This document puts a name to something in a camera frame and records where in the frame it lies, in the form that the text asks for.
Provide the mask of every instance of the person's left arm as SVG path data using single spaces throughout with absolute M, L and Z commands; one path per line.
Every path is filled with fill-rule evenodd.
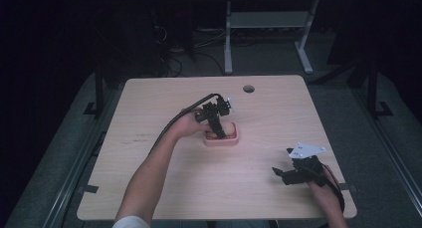
M 150 225 L 177 141 L 183 136 L 210 129 L 209 125 L 197 122 L 194 113 L 184 115 L 171 126 L 130 180 L 115 221 L 138 216 Z

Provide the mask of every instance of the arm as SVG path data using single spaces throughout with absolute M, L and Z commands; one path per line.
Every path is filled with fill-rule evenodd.
M 198 123 L 194 113 L 186 114 L 171 126 L 130 180 L 115 221 L 125 216 L 138 216 L 150 225 L 177 141 L 183 136 L 210 129 L 209 125 Z
M 328 168 L 323 167 L 323 174 L 332 183 L 336 184 L 336 180 L 331 176 Z M 344 216 L 340 209 L 337 197 L 327 185 L 319 187 L 314 181 L 308 182 L 308 186 L 314 194 L 316 204 L 323 211 L 329 227 L 331 228 L 347 228 Z

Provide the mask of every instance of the table top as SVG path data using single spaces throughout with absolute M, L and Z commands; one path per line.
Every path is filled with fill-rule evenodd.
M 245 86 L 255 91 L 245 93 Z M 82 220 L 112 220 L 131 176 L 167 123 L 209 94 L 234 101 L 240 140 L 205 146 L 203 133 L 177 143 L 154 219 L 302 219 L 322 217 L 306 184 L 285 185 L 272 167 L 292 170 L 286 148 L 305 142 L 326 148 L 318 156 L 340 183 L 344 178 L 299 76 L 208 77 L 129 80 L 112 118 L 78 210 Z M 348 190 L 345 217 L 356 207 Z

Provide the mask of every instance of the white sleeve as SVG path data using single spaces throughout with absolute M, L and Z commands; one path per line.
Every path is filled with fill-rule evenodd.
M 149 226 L 140 217 L 126 216 L 115 222 L 112 228 L 149 228 Z

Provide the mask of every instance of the pink container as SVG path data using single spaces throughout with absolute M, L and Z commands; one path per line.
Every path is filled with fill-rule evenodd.
M 239 143 L 239 130 L 235 122 L 232 122 L 233 126 L 235 127 L 235 132 L 232 134 L 228 134 L 224 138 L 218 138 L 211 136 L 213 132 L 205 131 L 204 132 L 204 143 L 206 146 L 229 146 L 229 145 L 236 145 Z

